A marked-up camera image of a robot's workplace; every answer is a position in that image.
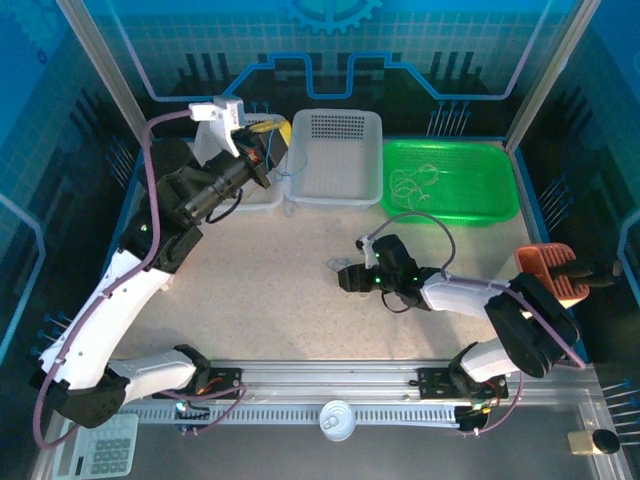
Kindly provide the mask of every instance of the glass panel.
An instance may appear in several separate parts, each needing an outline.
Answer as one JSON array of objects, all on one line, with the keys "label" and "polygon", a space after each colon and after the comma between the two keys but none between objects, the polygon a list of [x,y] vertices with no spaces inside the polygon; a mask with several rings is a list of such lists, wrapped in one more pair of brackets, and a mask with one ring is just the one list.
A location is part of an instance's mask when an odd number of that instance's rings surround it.
[{"label": "glass panel", "polygon": [[[624,253],[626,275],[574,307],[603,386],[640,381],[640,224],[618,250],[625,219],[640,207],[638,25],[635,2],[601,3],[521,146],[550,239],[610,272]],[[637,474],[637,446],[628,452]]]},{"label": "glass panel", "polygon": [[506,133],[573,4],[92,0],[88,8],[149,115],[158,106],[148,100],[225,92],[248,111],[288,118],[313,107],[373,110],[386,134],[495,136]]},{"label": "glass panel", "polygon": [[0,43],[0,464],[23,478],[45,316],[97,283],[137,144],[55,2],[1,2]]}]

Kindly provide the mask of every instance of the table surface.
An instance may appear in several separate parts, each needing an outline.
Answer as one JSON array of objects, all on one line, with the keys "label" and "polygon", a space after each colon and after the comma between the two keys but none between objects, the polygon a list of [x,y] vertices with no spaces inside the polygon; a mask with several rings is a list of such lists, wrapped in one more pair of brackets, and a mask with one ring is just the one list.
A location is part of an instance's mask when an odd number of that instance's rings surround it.
[{"label": "table surface", "polygon": [[[363,258],[354,242],[387,219],[364,212],[296,208],[289,217],[236,212],[203,225],[204,238],[140,312],[116,357],[140,357],[188,343],[209,358],[237,360],[451,358],[495,337],[491,324],[451,312],[388,311],[377,292],[360,298],[337,284],[332,258]],[[450,271],[486,279],[517,274],[513,250],[530,243],[522,215],[487,228],[451,227],[458,255]],[[439,267],[449,242],[438,226],[394,224],[420,266]],[[388,297],[392,308],[402,304]]]}]

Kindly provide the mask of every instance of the yellow object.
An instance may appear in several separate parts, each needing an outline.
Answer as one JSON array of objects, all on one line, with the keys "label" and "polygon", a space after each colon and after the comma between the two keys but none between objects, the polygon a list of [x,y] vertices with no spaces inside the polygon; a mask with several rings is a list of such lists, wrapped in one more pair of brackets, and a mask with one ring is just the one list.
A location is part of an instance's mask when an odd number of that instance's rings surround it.
[{"label": "yellow object", "polygon": [[251,125],[249,127],[249,130],[251,130],[254,133],[266,133],[266,132],[270,132],[271,130],[278,130],[280,132],[280,135],[282,136],[282,139],[284,140],[284,143],[287,144],[287,148],[291,143],[291,124],[286,120],[282,122],[274,122],[273,120],[267,120],[265,122],[260,122],[260,123],[256,123],[255,125]]}]

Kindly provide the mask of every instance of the orange object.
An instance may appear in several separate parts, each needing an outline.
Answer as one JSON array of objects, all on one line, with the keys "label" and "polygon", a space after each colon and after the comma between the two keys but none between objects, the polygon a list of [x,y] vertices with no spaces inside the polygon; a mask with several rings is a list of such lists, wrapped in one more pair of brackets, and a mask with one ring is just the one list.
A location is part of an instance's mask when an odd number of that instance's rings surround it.
[{"label": "orange object", "polygon": [[573,287],[569,279],[560,275],[555,281],[549,274],[549,267],[556,267],[576,259],[570,247],[563,243],[539,243],[520,247],[515,251],[518,270],[534,274],[542,284],[560,300],[565,308],[575,305],[589,295],[589,287]]}]

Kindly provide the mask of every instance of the perforated basket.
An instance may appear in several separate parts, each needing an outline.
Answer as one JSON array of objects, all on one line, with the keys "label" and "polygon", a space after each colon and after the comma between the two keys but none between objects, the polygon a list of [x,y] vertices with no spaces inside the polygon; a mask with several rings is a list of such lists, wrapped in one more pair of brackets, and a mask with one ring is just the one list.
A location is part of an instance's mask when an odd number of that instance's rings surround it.
[{"label": "perforated basket", "polygon": [[382,198],[382,121],[362,110],[301,110],[285,165],[285,195],[298,205],[367,209]]},{"label": "perforated basket", "polygon": [[[245,114],[245,120],[247,124],[253,125],[267,120],[281,122],[285,120],[285,118],[277,114],[247,113]],[[220,147],[213,138],[206,122],[200,122],[200,125],[198,125],[198,131],[196,133],[196,139],[192,150],[200,164],[204,164],[204,162],[220,153]],[[256,184],[253,180],[249,180],[243,187],[244,197],[236,211],[261,212],[267,214],[273,213],[275,208],[282,203],[282,199],[284,198],[282,182],[276,182],[275,179],[275,172],[271,172],[269,174],[271,186],[266,190]],[[227,211],[231,205],[233,205],[234,201],[234,199],[225,200],[222,205],[216,208],[215,214],[218,215]]]}]

